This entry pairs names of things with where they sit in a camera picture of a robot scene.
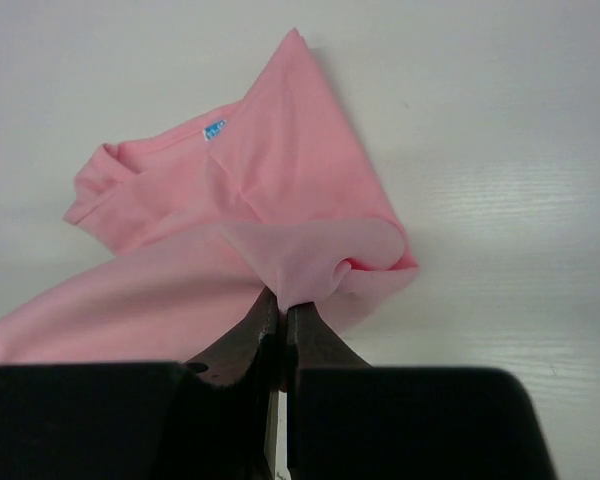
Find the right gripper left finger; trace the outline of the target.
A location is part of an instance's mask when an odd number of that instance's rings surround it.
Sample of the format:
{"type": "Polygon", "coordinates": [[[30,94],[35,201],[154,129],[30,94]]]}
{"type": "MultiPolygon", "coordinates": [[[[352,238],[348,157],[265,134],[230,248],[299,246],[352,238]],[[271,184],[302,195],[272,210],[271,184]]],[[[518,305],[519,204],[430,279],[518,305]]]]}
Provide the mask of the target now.
{"type": "Polygon", "coordinates": [[[188,362],[190,479],[273,479],[279,309],[264,289],[245,317],[188,362]]]}

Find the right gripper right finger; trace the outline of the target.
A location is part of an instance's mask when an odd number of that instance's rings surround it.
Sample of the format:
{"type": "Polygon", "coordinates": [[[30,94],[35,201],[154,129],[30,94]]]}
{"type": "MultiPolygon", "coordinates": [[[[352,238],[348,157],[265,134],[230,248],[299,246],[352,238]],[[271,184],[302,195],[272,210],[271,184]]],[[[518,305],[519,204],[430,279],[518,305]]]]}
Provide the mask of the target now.
{"type": "Polygon", "coordinates": [[[303,368],[370,368],[320,316],[314,303],[291,307],[286,315],[283,350],[284,381],[287,393],[287,468],[299,479],[297,391],[303,368]]]}

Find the pink t shirt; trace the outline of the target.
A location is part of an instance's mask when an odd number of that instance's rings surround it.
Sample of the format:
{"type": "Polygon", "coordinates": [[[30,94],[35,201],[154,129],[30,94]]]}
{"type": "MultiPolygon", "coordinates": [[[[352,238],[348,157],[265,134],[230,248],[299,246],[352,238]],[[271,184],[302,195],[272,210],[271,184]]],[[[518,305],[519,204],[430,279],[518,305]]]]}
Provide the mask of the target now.
{"type": "Polygon", "coordinates": [[[67,223],[112,259],[0,319],[0,363],[185,361],[264,289],[353,324],[417,272],[318,61],[289,32],[239,101],[99,146],[67,223]]]}

